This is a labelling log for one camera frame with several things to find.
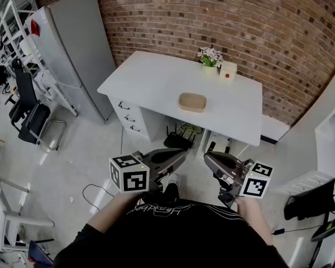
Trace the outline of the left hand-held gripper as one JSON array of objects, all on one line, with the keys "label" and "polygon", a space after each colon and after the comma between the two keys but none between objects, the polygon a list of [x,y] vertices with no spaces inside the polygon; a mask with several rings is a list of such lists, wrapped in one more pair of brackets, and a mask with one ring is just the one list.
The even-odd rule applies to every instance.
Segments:
[{"label": "left hand-held gripper", "polygon": [[147,154],[136,151],[109,159],[111,181],[120,193],[161,192],[161,180],[171,175],[186,159],[182,149],[157,149]]}]

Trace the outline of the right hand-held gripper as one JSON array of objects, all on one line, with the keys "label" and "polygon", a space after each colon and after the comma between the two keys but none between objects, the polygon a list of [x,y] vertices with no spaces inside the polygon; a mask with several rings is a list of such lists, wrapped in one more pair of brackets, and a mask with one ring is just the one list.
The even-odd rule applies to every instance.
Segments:
[{"label": "right hand-held gripper", "polygon": [[231,207],[237,197],[263,198],[274,167],[260,161],[241,161],[231,154],[210,151],[204,154],[204,162],[218,180],[218,199]]}]

